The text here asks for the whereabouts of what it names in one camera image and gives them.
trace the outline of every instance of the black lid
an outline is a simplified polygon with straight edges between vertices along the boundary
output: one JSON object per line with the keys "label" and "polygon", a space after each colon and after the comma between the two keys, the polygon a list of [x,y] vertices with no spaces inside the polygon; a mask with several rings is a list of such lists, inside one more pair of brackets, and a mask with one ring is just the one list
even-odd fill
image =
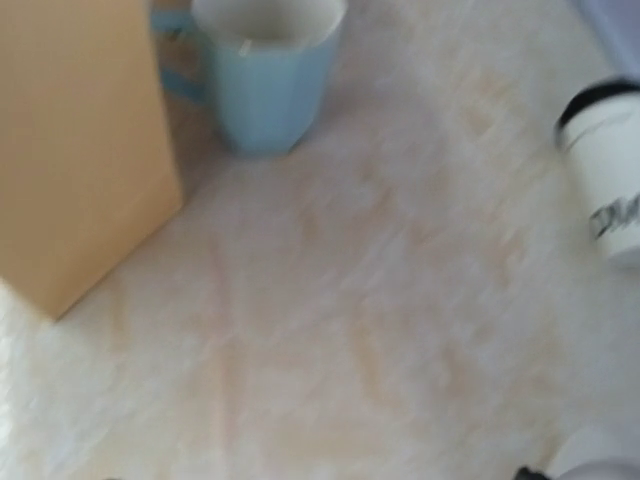
{"label": "black lid", "polygon": [[638,92],[640,92],[640,83],[624,77],[611,78],[591,85],[569,102],[560,120],[556,123],[556,134],[559,134],[579,113],[592,105],[618,95]]}

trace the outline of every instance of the mug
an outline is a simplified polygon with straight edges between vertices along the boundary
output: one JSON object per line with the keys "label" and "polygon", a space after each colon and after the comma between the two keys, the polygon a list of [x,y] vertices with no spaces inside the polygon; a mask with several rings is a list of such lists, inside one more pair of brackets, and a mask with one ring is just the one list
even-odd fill
{"label": "mug", "polygon": [[194,0],[154,11],[154,30],[193,34],[204,83],[161,69],[168,90],[204,103],[243,155],[289,152],[324,96],[346,15],[344,0]]}
{"label": "mug", "polygon": [[640,83],[616,78],[580,92],[556,134],[603,255],[640,266]]}

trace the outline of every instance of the mug handle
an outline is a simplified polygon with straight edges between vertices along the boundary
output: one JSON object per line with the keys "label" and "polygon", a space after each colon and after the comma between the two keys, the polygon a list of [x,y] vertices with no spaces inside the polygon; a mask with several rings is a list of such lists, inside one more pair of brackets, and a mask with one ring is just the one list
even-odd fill
{"label": "mug handle", "polygon": [[[188,10],[152,10],[151,29],[159,33],[192,34],[195,32],[195,22]],[[167,91],[197,105],[204,105],[204,85],[163,66],[160,66],[160,80]]]}

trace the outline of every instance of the black object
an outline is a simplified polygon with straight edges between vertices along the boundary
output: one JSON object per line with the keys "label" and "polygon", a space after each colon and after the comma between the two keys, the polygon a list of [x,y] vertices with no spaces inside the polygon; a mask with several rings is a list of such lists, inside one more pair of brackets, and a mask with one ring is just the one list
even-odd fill
{"label": "black object", "polygon": [[521,467],[520,470],[516,472],[516,475],[513,477],[513,480],[551,480],[544,473],[534,472],[529,469],[529,467]]}
{"label": "black object", "polygon": [[578,93],[573,97],[571,102],[569,102],[558,123],[556,123],[556,134],[560,134],[564,127],[580,112],[602,100],[626,93],[640,93],[640,83],[625,77],[615,77],[591,85]]}

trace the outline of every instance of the white object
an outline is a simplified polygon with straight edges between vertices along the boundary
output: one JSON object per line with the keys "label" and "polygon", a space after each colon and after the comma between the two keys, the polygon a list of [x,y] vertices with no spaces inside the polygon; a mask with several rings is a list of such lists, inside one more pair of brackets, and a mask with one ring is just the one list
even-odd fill
{"label": "white object", "polygon": [[640,85],[616,80],[585,90],[558,136],[603,255],[617,266],[640,266]]}
{"label": "white object", "polygon": [[640,480],[640,452],[635,440],[585,428],[560,449],[547,474],[556,480]]}
{"label": "white object", "polygon": [[567,440],[547,467],[551,478],[559,478],[577,467],[594,462],[637,463],[640,451],[635,442],[619,433],[598,427],[586,427]]}

